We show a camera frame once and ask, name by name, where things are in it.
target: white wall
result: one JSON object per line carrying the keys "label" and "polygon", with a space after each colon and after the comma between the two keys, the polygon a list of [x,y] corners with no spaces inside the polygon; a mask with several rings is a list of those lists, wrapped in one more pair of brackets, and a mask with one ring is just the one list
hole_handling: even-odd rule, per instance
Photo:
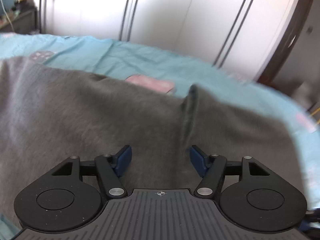
{"label": "white wall", "polygon": [[118,39],[125,4],[126,0],[47,0],[47,33]]}
{"label": "white wall", "polygon": [[[311,34],[307,33],[309,27],[313,28]],[[320,87],[320,0],[313,0],[299,39],[274,80],[284,90],[300,82]]]}
{"label": "white wall", "polygon": [[257,79],[276,50],[298,0],[253,0],[222,68]]}
{"label": "white wall", "polygon": [[130,42],[174,50],[191,0],[138,0]]}
{"label": "white wall", "polygon": [[192,0],[174,51],[214,63],[242,2],[243,0]]}

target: bed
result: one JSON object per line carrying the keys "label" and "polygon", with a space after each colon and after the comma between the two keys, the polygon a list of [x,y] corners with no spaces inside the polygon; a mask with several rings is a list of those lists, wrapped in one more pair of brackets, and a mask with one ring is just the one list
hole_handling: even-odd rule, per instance
{"label": "bed", "polygon": [[[174,83],[174,94],[184,97],[196,83],[219,100],[280,119],[295,143],[308,208],[320,208],[320,136],[317,125],[287,96],[260,84],[237,80],[192,57],[138,44],[93,37],[0,34],[0,60],[26,56],[49,67],[76,69],[125,80],[141,74]],[[2,220],[7,231],[14,232]]]}

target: metal screw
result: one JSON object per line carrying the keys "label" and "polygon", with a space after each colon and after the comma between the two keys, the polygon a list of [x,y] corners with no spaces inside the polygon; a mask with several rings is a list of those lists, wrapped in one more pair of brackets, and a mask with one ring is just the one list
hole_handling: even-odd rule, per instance
{"label": "metal screw", "polygon": [[124,193],[124,190],[119,187],[114,187],[111,190],[109,190],[109,194],[113,196],[120,196]]}
{"label": "metal screw", "polygon": [[212,194],[212,189],[208,188],[208,187],[201,187],[201,188],[198,188],[197,190],[198,194],[202,195],[202,196],[207,196],[207,195],[210,195]]}

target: wardrobe door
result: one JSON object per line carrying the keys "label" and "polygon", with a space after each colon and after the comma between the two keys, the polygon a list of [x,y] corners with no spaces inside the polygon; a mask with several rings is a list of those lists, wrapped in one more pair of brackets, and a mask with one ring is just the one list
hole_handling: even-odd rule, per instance
{"label": "wardrobe door", "polygon": [[257,79],[289,24],[298,0],[252,0],[229,53],[220,66],[246,79]]}
{"label": "wardrobe door", "polygon": [[80,34],[119,39],[127,0],[81,0]]}
{"label": "wardrobe door", "polygon": [[132,5],[132,25],[124,40],[173,50],[190,3],[191,0],[136,0]]}
{"label": "wardrobe door", "polygon": [[214,63],[244,0],[192,0],[174,51]]}

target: dark vertical strip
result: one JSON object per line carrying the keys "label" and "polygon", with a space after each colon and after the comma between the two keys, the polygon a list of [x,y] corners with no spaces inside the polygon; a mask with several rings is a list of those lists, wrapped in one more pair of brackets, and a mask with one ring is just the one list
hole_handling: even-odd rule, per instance
{"label": "dark vertical strip", "polygon": [[219,51],[219,53],[218,53],[218,55],[217,55],[217,57],[216,57],[216,59],[215,59],[213,65],[216,65],[219,57],[221,56],[221,53],[222,53],[222,51],[224,50],[224,48],[225,48],[225,46],[226,46],[226,44],[227,44],[227,42],[228,42],[228,40],[229,40],[229,38],[230,38],[230,35],[231,35],[233,29],[235,28],[236,22],[237,22],[237,20],[238,20],[238,18],[239,18],[239,16],[240,16],[240,13],[241,13],[241,11],[242,11],[242,9],[243,9],[243,6],[244,6],[245,1],[246,1],[246,0],[243,0],[242,4],[241,4],[241,6],[240,6],[240,9],[239,9],[239,11],[238,11],[238,14],[237,14],[237,16],[236,16],[236,18],[235,18],[235,20],[234,20],[234,22],[233,22],[233,25],[232,25],[229,33],[228,33],[228,36],[227,36],[226,40],[224,41],[224,43],[223,43],[223,45],[222,45],[222,47],[221,47],[221,49],[220,49],[220,51]]}
{"label": "dark vertical strip", "polygon": [[138,210],[137,210],[137,216],[136,216],[136,219],[135,219],[135,223],[134,223],[134,226],[133,226],[133,233],[132,233],[132,240],[134,239],[134,236],[135,236],[135,233],[136,233],[136,228],[137,228],[137,223],[138,223],[138,220],[139,220],[139,215],[140,215],[140,208],[141,208],[141,203],[142,203],[142,199],[143,199],[143,194],[144,194],[145,192],[142,192],[142,194],[141,194],[141,198],[140,198],[140,203],[139,203],[139,207],[138,207]]}
{"label": "dark vertical strip", "polygon": [[237,32],[236,32],[236,35],[235,35],[235,37],[233,38],[233,40],[232,40],[232,42],[231,42],[231,45],[230,45],[227,53],[226,53],[225,56],[223,57],[223,60],[222,60],[222,62],[221,62],[221,64],[220,64],[220,66],[219,66],[220,68],[223,66],[223,64],[224,64],[227,56],[229,55],[229,52],[230,52],[231,49],[232,49],[233,44],[235,43],[235,40],[236,40],[236,38],[237,38],[237,36],[238,36],[241,28],[242,28],[242,25],[243,25],[243,23],[244,23],[244,20],[246,19],[247,15],[248,15],[248,12],[249,12],[249,10],[250,10],[250,7],[251,7],[252,3],[253,3],[253,0],[251,0],[250,3],[249,3],[249,6],[248,6],[248,8],[247,8],[247,10],[246,10],[246,12],[245,12],[245,14],[244,14],[244,17],[243,17],[243,19],[242,19],[242,21],[241,21],[241,23],[240,23],[240,26],[239,26],[239,28],[238,28],[238,30],[237,30]]}
{"label": "dark vertical strip", "polygon": [[143,207],[143,213],[142,213],[142,221],[141,221],[141,227],[140,227],[140,232],[139,232],[138,239],[141,239],[141,235],[142,235],[142,229],[143,229],[143,225],[144,225],[144,216],[146,214],[147,202],[148,202],[148,192],[146,194],[146,199],[144,201],[144,207]]}
{"label": "dark vertical strip", "polygon": [[121,223],[121,227],[120,227],[120,230],[119,230],[119,234],[118,234],[118,237],[117,237],[116,240],[119,240],[120,235],[121,235],[121,233],[122,233],[122,229],[123,229],[123,227],[124,227],[124,225],[125,225],[126,219],[127,219],[127,217],[128,217],[128,212],[129,212],[129,209],[130,209],[130,207],[131,207],[131,202],[132,202],[132,199],[130,199],[130,201],[129,201],[128,208],[127,208],[127,211],[125,212],[124,219],[123,219],[123,222]]}
{"label": "dark vertical strip", "polygon": [[43,11],[43,22],[44,22],[44,34],[47,34],[47,0],[44,0],[44,11]]}
{"label": "dark vertical strip", "polygon": [[199,220],[199,217],[198,217],[198,214],[197,214],[195,205],[194,205],[192,199],[190,199],[190,201],[191,201],[191,206],[192,206],[192,208],[193,208],[193,212],[195,213],[195,216],[196,216],[196,221],[197,221],[198,226],[199,226],[199,228],[200,228],[200,232],[201,232],[201,235],[202,235],[202,239],[205,239],[205,237],[204,237],[204,230],[202,229],[201,223],[199,222],[200,220]]}
{"label": "dark vertical strip", "polygon": [[171,215],[172,215],[172,225],[173,225],[173,237],[176,240],[177,232],[176,232],[176,224],[174,222],[174,210],[173,210],[172,198],[170,198],[170,204],[171,204]]}
{"label": "dark vertical strip", "polygon": [[94,234],[94,232],[97,230],[97,228],[98,228],[98,225],[95,225],[94,228],[93,228],[93,230],[91,231],[89,237],[88,237],[88,240],[91,239],[91,237],[93,236],[93,234]]}
{"label": "dark vertical strip", "polygon": [[238,240],[242,240],[241,236],[239,235],[238,231],[234,231],[236,236],[238,237]]}
{"label": "dark vertical strip", "polygon": [[82,237],[81,237],[80,240],[84,239],[84,237],[85,237],[85,235],[86,235],[87,233],[88,233],[88,231],[85,231],[85,232],[83,233],[83,235],[82,235]]}
{"label": "dark vertical strip", "polygon": [[120,214],[119,214],[119,218],[117,219],[116,224],[115,224],[115,226],[113,227],[113,230],[112,230],[110,239],[112,239],[113,236],[114,236],[114,234],[115,234],[115,231],[116,231],[117,226],[118,226],[118,223],[119,223],[119,221],[120,221],[120,219],[121,219],[121,215],[122,215],[122,212],[123,212],[123,210],[124,210],[124,207],[125,207],[125,204],[126,204],[126,203],[127,203],[126,201],[123,203],[122,209],[121,209]]}
{"label": "dark vertical strip", "polygon": [[162,228],[162,200],[160,200],[160,239],[163,240],[163,228]]}
{"label": "dark vertical strip", "polygon": [[[207,215],[207,218],[208,218],[207,220],[210,221],[210,216],[209,216],[208,210],[205,208],[203,202],[202,202],[202,207],[203,207],[203,209],[204,209],[204,212],[205,212],[206,215]],[[207,230],[208,230],[208,232],[209,232],[210,238],[213,238],[213,237],[211,236],[210,230],[209,230],[209,228],[208,228],[208,226],[207,226],[207,224],[206,224],[206,221],[207,221],[207,220],[204,219],[204,224],[205,224],[205,227],[207,228]],[[213,231],[214,231],[214,234],[216,235],[216,239],[217,239],[217,240],[220,240],[219,234],[218,234],[215,226],[212,226],[212,229],[213,229]]]}
{"label": "dark vertical strip", "polygon": [[235,240],[234,237],[233,237],[233,235],[231,234],[230,229],[228,228],[228,226],[227,226],[227,225],[224,225],[224,227],[226,228],[226,231],[228,231],[231,239],[232,239],[232,240]]}
{"label": "dark vertical strip", "polygon": [[207,229],[207,232],[208,232],[206,235],[209,236],[209,239],[213,239],[213,238],[212,238],[212,235],[211,235],[211,232],[210,232],[210,230],[209,230],[209,228],[208,228],[208,225],[207,225],[207,223],[206,223],[206,221],[205,221],[205,219],[204,219],[204,215],[203,215],[203,212],[202,212],[202,210],[201,210],[201,207],[200,207],[199,202],[196,202],[196,204],[197,204],[197,206],[198,206],[198,210],[199,210],[201,219],[202,219],[202,221],[203,221],[203,223],[204,223],[204,227],[205,227],[205,229]]}
{"label": "dark vertical strip", "polygon": [[122,23],[121,23],[120,33],[119,33],[119,40],[120,41],[122,40],[122,34],[123,34],[125,17],[127,16],[128,4],[129,4],[129,0],[127,0],[127,2],[125,3],[124,13],[123,13],[123,17],[122,17]]}
{"label": "dark vertical strip", "polygon": [[98,232],[98,234],[97,234],[97,236],[96,236],[96,239],[99,239],[99,236],[100,236],[100,234],[101,234],[101,231],[103,230],[103,228],[104,228],[104,226],[105,226],[105,224],[106,224],[106,222],[107,222],[107,219],[108,219],[109,215],[111,214],[111,211],[112,211],[113,207],[115,206],[115,204],[116,204],[116,203],[113,203],[113,205],[112,205],[111,208],[110,208],[110,211],[109,211],[108,215],[106,216],[104,222],[103,222],[102,225],[100,226],[100,229],[99,229],[99,232]]}
{"label": "dark vertical strip", "polygon": [[134,9],[133,9],[133,13],[132,13],[131,22],[130,22],[130,28],[129,28],[129,33],[128,33],[127,41],[129,41],[130,38],[131,38],[132,25],[133,25],[133,21],[134,21],[134,15],[136,14],[136,9],[137,9],[137,5],[138,5],[138,1],[139,1],[139,0],[136,0],[136,2],[135,2],[135,4],[134,4]]}
{"label": "dark vertical strip", "polygon": [[185,201],[186,201],[186,205],[187,205],[189,217],[190,217],[190,220],[191,220],[191,225],[192,225],[192,228],[193,228],[193,233],[195,234],[196,240],[198,240],[198,234],[197,234],[197,232],[196,232],[195,224],[194,224],[194,222],[193,222],[193,218],[192,218],[192,215],[191,215],[190,206],[189,206],[189,203],[188,203],[187,196],[186,196],[186,193],[185,193],[185,192],[183,192],[183,196],[184,196],[184,199],[185,199]]}
{"label": "dark vertical strip", "polygon": [[180,236],[183,239],[182,223],[181,223],[180,210],[179,210],[179,204],[178,204],[176,192],[174,193],[174,199],[175,199],[175,203],[176,203],[176,207],[177,207],[178,222],[179,222],[179,225],[180,225],[179,226],[179,228],[180,228]]}
{"label": "dark vertical strip", "polygon": [[149,204],[149,213],[148,213],[148,223],[147,223],[147,232],[146,232],[146,240],[148,240],[149,229],[150,229],[150,217],[151,217],[151,207],[152,207],[152,198],[150,198]]}
{"label": "dark vertical strip", "polygon": [[138,193],[137,193],[137,195],[136,195],[136,198],[135,198],[135,200],[134,200],[134,204],[133,204],[133,207],[132,207],[132,212],[131,212],[131,215],[130,215],[129,224],[128,224],[127,230],[126,230],[126,232],[125,232],[125,234],[124,234],[124,239],[128,239],[128,232],[129,232],[129,229],[130,229],[130,227],[131,227],[131,221],[132,221],[132,217],[133,217],[133,214],[134,214],[134,209],[135,209],[135,207],[136,207],[137,199],[138,199],[138,197],[139,197],[139,193],[140,193],[140,192],[138,191]]}
{"label": "dark vertical strip", "polygon": [[222,236],[223,236],[223,239],[227,239],[227,237],[226,237],[226,235],[225,235],[225,233],[224,233],[224,231],[223,231],[223,229],[222,229],[222,227],[221,227],[221,225],[220,225],[217,217],[214,215],[214,212],[213,212],[211,206],[209,205],[209,203],[207,203],[207,206],[208,206],[208,208],[210,209],[211,214],[212,214],[214,220],[216,221],[216,224],[217,224],[218,228],[220,229],[220,232],[221,232],[221,234],[222,234]]}
{"label": "dark vertical strip", "polygon": [[41,7],[42,7],[42,0],[39,0],[39,33],[42,33],[42,23],[41,23]]}
{"label": "dark vertical strip", "polygon": [[176,41],[175,41],[175,43],[174,43],[174,47],[172,48],[173,50],[175,50],[176,47],[177,47],[177,43],[178,43],[178,40],[179,40],[179,38],[180,38],[180,35],[181,35],[182,29],[183,29],[183,27],[184,27],[184,24],[185,24],[185,22],[186,22],[186,19],[187,19],[188,12],[189,12],[189,10],[190,10],[192,1],[193,1],[193,0],[191,0],[190,3],[189,3],[189,6],[188,6],[188,9],[187,9],[186,15],[185,15],[185,17],[184,17],[184,19],[183,19],[183,23],[182,23],[181,29],[180,29],[179,34],[178,34],[178,36],[177,36],[177,39],[176,39]]}
{"label": "dark vertical strip", "polygon": [[168,214],[168,200],[165,200],[165,215],[167,222],[167,240],[170,240],[170,232],[169,232],[169,214]]}
{"label": "dark vertical strip", "polygon": [[153,223],[153,239],[156,239],[156,229],[157,229],[157,199],[155,200],[155,218]]}
{"label": "dark vertical strip", "polygon": [[119,208],[120,206],[121,206],[121,202],[119,201],[119,202],[117,203],[116,210],[115,210],[115,212],[113,213],[113,216],[112,216],[112,218],[111,218],[111,221],[110,221],[110,223],[108,224],[108,227],[107,227],[107,229],[106,229],[106,231],[105,231],[102,239],[107,239],[107,238],[106,238],[107,233],[109,233],[110,226],[111,226],[111,224],[113,223],[113,220],[115,219],[115,216],[116,216],[116,214],[117,214],[117,212],[118,212],[118,208]]}
{"label": "dark vertical strip", "polygon": [[183,201],[182,201],[181,192],[179,192],[179,198],[180,198],[180,203],[181,203],[181,207],[182,207],[182,214],[183,214],[184,221],[185,221],[186,227],[187,227],[187,237],[188,237],[188,239],[189,239],[189,237],[190,237],[189,224],[188,224],[186,212],[185,212],[185,210],[184,210],[184,204],[183,204]]}

